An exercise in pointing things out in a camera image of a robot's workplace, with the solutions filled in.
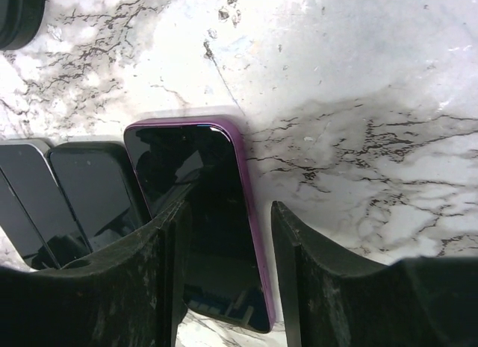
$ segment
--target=black lid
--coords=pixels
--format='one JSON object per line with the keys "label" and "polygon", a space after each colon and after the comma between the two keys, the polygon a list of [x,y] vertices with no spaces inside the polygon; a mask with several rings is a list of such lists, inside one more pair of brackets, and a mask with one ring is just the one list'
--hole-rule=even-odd
{"label": "black lid", "polygon": [[45,0],[0,0],[0,50],[20,49],[40,27]]}

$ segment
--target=smartphone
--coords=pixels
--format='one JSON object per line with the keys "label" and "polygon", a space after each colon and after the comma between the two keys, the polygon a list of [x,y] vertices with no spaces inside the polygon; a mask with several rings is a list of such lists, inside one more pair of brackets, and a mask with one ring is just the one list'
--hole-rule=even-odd
{"label": "smartphone", "polygon": [[34,269],[60,268],[92,251],[53,178],[48,149],[42,140],[0,145],[2,189],[13,196],[10,205],[17,212],[7,218],[2,209],[0,220],[6,223],[0,224]]}
{"label": "smartphone", "polygon": [[239,130],[223,117],[147,119],[124,139],[150,216],[184,192],[191,206],[186,305],[270,331],[272,293]]}
{"label": "smartphone", "polygon": [[149,221],[149,212],[119,143],[64,143],[48,160],[79,228],[94,251]]}

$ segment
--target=black phone case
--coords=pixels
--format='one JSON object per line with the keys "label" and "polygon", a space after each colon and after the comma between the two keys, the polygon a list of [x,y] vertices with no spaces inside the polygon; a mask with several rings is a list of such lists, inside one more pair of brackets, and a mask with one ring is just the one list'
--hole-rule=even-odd
{"label": "black phone case", "polygon": [[[91,253],[38,147],[28,142],[0,145],[0,170],[4,183],[17,197],[16,210],[23,212],[17,215],[17,221],[2,225],[5,233],[14,237],[13,244],[20,247],[20,254],[25,254],[23,244],[28,241],[39,237],[43,242],[29,262],[32,267],[59,268]],[[4,214],[7,212],[2,213],[2,219],[6,219]],[[20,223],[25,217],[30,229]]]}
{"label": "black phone case", "polygon": [[128,154],[119,143],[64,143],[49,150],[48,160],[92,250],[149,221]]}

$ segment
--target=white marble countertop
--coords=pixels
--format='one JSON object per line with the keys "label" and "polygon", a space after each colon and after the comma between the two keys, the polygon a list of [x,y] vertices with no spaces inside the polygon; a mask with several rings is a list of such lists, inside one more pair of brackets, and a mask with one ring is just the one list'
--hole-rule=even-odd
{"label": "white marble countertop", "polygon": [[[272,272],[272,200],[382,263],[477,256],[478,0],[226,1],[48,0],[36,39],[0,54],[1,139],[227,114]],[[285,346],[276,330],[190,314],[179,341]]]}

